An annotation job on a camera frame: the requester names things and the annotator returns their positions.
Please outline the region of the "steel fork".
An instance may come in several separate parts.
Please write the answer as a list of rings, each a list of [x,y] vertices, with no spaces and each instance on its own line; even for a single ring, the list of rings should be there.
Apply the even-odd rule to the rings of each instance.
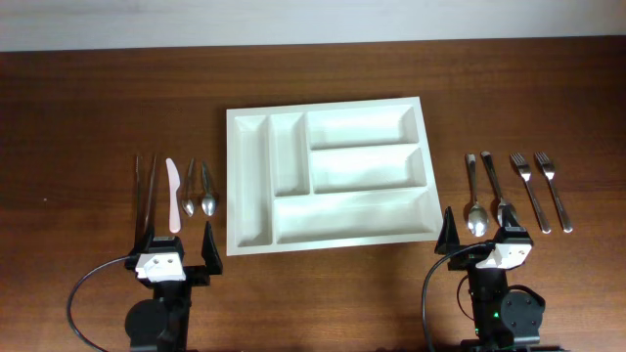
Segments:
[[[556,167],[544,152],[536,152],[534,156],[547,178],[562,229],[565,233],[571,233],[573,231],[573,225],[559,196],[559,191],[555,183]]]
[[[530,201],[532,203],[532,207],[534,209],[537,221],[539,223],[539,227],[544,234],[549,234],[552,231],[552,227],[546,217],[546,214],[543,208],[540,205],[539,200],[536,198],[534,190],[531,185],[531,168],[529,163],[520,153],[511,154],[511,160],[517,169],[519,176],[522,178],[524,182],[524,186],[529,195]]]

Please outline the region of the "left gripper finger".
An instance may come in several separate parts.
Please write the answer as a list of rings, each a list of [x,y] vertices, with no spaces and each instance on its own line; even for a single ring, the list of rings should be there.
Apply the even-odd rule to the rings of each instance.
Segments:
[[[209,275],[223,274],[223,264],[214,241],[212,226],[209,221],[206,221],[204,226],[201,257],[204,260],[204,266]]]
[[[155,228],[153,225],[149,225],[146,228],[146,231],[143,237],[141,237],[141,239],[134,245],[133,253],[138,254],[138,253],[147,252],[154,240],[154,237],[155,237]]]

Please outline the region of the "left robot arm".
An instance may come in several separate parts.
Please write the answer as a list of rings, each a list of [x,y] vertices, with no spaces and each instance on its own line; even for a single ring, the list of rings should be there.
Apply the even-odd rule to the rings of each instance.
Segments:
[[[204,226],[202,265],[185,266],[180,238],[157,237],[150,226],[135,243],[124,267],[153,291],[128,311],[124,328],[132,351],[185,351],[187,349],[192,289],[209,286],[210,278],[223,273],[210,223]]]

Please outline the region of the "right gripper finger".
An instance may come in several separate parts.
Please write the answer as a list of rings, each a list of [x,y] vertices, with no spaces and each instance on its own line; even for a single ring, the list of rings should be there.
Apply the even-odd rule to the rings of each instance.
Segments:
[[[508,228],[508,227],[519,227],[519,222],[516,218],[516,213],[513,209],[511,208],[503,208],[501,210],[501,226]]]
[[[447,255],[457,251],[460,246],[454,213],[452,208],[448,206],[443,214],[442,227],[434,248],[434,253]]]

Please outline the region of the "large steel spoon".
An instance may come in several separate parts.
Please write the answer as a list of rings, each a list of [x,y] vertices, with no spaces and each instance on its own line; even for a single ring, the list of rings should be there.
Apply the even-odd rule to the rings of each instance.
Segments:
[[[469,173],[471,208],[468,213],[468,227],[475,237],[482,237],[488,228],[488,214],[486,209],[478,202],[476,183],[476,158],[474,154],[466,155],[466,164]]]
[[[494,189],[498,204],[497,204],[497,220],[499,225],[501,226],[501,210],[503,208],[511,208],[515,211],[514,206],[508,202],[502,193],[502,189],[500,187],[500,183],[497,177],[497,173],[495,170],[495,166],[493,163],[493,157],[492,154],[488,151],[483,151],[481,154],[482,160],[484,162],[484,165],[486,167],[486,171],[488,173],[490,182],[492,184],[492,187]]]

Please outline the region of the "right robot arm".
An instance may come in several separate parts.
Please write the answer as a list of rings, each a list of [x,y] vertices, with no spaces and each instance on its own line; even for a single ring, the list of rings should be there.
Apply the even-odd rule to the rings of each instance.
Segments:
[[[527,230],[508,210],[492,240],[462,245],[452,209],[445,210],[434,252],[449,260],[450,271],[467,273],[476,338],[462,341],[463,351],[529,351],[540,341],[544,298],[507,280],[507,272],[521,266],[532,247]]]

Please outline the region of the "small teaspoon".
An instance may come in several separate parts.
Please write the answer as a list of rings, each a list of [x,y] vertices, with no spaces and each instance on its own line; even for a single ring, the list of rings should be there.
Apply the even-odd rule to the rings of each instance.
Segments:
[[[208,167],[204,161],[201,163],[201,176],[204,189],[204,196],[201,200],[201,208],[207,216],[213,216],[216,210],[217,200],[211,190]]]
[[[186,179],[184,183],[183,197],[181,199],[181,206],[184,212],[189,217],[192,217],[195,213],[195,205],[191,198],[191,191],[192,191],[193,182],[194,182],[194,176],[193,176],[194,167],[195,167],[195,159],[192,157],[188,166],[188,171],[187,171]]]

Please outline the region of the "pink plastic knife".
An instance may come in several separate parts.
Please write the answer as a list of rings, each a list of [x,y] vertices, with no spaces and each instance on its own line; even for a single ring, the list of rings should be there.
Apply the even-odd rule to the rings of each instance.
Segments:
[[[165,165],[169,189],[169,231],[176,234],[179,233],[182,228],[177,197],[177,191],[180,187],[180,176],[171,158],[165,160]]]

